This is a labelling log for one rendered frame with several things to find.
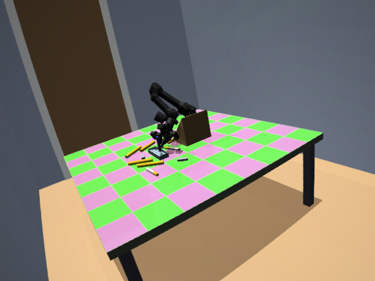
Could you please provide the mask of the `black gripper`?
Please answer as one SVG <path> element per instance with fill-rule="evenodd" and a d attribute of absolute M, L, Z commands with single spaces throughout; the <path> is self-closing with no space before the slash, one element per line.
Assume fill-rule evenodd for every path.
<path fill-rule="evenodd" d="M 170 124 L 169 124 L 169 132 L 167 132 L 167 130 L 160 130 L 160 132 L 161 133 L 158 133 L 157 131 L 151 131 L 150 135 L 154 140 L 156 140 L 156 137 L 159 137 L 161 147 L 165 145 L 166 143 L 168 143 L 169 141 L 171 141 L 172 137 L 174 137 L 173 138 L 174 140 L 179 139 L 178 133 L 176 131 L 173 131 L 173 127 Z"/>

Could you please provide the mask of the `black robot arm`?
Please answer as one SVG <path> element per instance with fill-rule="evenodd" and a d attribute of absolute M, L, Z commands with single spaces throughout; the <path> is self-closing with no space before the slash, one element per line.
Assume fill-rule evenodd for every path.
<path fill-rule="evenodd" d="M 169 124 L 172 125 L 172 127 L 175 124 L 177 125 L 178 113 L 184 115 L 185 117 L 197 113 L 196 107 L 186 102 L 177 100 L 170 94 L 164 92 L 162 87 L 157 83 L 152 83 L 149 92 L 150 100 L 153 101 L 165 113 L 163 114 L 158 111 L 154 118 L 155 121 L 160 123 L 157 124 L 157 129 L 159 130 L 167 130 L 167 132 L 169 132 Z M 170 104 L 174 105 L 178 109 L 178 111 L 176 111 L 173 108 L 170 108 L 159 96 L 164 100 L 168 101 Z"/>

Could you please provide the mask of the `keyboard with white letter keys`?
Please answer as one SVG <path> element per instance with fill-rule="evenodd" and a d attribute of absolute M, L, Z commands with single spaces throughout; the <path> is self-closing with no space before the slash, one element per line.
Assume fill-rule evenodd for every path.
<path fill-rule="evenodd" d="M 165 158 L 169 157 L 169 153 L 162 150 L 162 149 L 161 149 L 161 153 L 160 153 L 157 146 L 151 147 L 147 150 L 148 150 L 148 153 L 150 155 L 153 155 L 155 158 L 159 159 L 160 161 L 162 159 L 165 159 Z"/>

